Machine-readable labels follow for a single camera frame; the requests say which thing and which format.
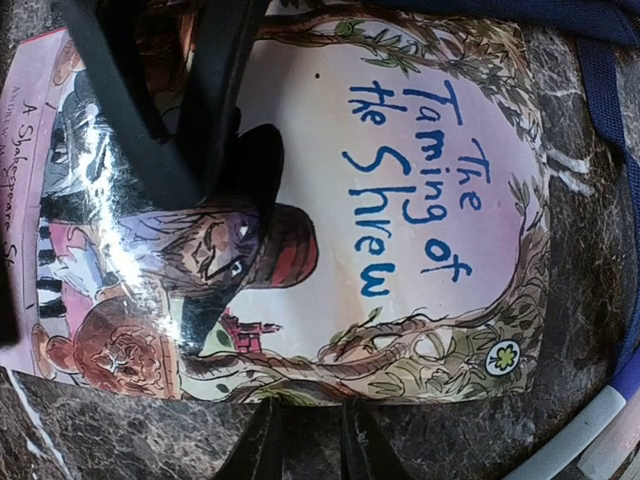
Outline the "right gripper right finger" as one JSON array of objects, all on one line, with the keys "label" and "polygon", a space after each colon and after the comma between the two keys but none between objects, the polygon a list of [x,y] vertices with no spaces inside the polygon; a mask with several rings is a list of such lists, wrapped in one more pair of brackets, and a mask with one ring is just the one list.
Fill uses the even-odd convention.
[{"label": "right gripper right finger", "polygon": [[341,475],[343,479],[382,479],[389,445],[365,403],[347,400],[341,410]]}]

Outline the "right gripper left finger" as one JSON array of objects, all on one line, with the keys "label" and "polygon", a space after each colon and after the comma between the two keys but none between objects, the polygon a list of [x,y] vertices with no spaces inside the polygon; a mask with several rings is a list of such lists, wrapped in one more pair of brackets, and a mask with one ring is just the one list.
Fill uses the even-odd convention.
[{"label": "right gripper left finger", "polygon": [[281,480],[282,416],[277,399],[263,400],[217,472],[217,480]]}]

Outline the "pink Taming of Shrew book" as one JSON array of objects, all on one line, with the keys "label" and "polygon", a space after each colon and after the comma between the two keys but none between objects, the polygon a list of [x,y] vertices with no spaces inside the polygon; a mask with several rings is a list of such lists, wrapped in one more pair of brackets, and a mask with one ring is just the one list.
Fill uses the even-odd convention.
[{"label": "pink Taming of Shrew book", "polygon": [[143,196],[63,29],[1,97],[4,367],[116,394],[303,406],[528,391],[546,160],[518,25],[271,5],[231,188]]}]

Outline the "navy blue backpack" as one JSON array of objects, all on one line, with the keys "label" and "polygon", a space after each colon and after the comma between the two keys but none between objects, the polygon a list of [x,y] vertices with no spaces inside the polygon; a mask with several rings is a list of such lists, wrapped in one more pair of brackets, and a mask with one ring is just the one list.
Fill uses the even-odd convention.
[{"label": "navy blue backpack", "polygon": [[554,182],[551,233],[516,283],[468,324],[437,362],[431,386],[460,400],[554,385],[596,363],[624,398],[639,380],[639,164],[625,143],[616,51],[639,45],[635,1],[358,1],[347,16],[378,19],[432,47],[435,19],[473,31],[492,56],[498,22],[517,22],[533,53],[543,144]]}]

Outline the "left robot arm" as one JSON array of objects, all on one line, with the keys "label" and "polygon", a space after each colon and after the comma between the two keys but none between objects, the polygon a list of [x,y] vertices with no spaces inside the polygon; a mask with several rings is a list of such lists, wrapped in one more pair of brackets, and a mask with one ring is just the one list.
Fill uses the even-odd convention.
[{"label": "left robot arm", "polygon": [[240,131],[236,100],[263,1],[63,1],[82,68],[60,106],[54,197],[122,215],[237,196],[271,208],[276,127]]}]

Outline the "blue capped white marker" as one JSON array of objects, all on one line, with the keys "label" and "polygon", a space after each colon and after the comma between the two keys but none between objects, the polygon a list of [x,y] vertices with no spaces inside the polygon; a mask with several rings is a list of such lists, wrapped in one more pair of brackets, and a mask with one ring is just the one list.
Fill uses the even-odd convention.
[{"label": "blue capped white marker", "polygon": [[626,405],[625,398],[606,386],[561,431],[503,480],[553,479],[585,450]]}]

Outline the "pink highlighter pen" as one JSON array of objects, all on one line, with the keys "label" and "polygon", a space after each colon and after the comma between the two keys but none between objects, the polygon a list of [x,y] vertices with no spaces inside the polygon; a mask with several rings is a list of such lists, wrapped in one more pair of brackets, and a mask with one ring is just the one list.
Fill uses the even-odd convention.
[{"label": "pink highlighter pen", "polygon": [[585,450],[578,469],[587,479],[611,479],[639,442],[639,404],[630,402]]}]

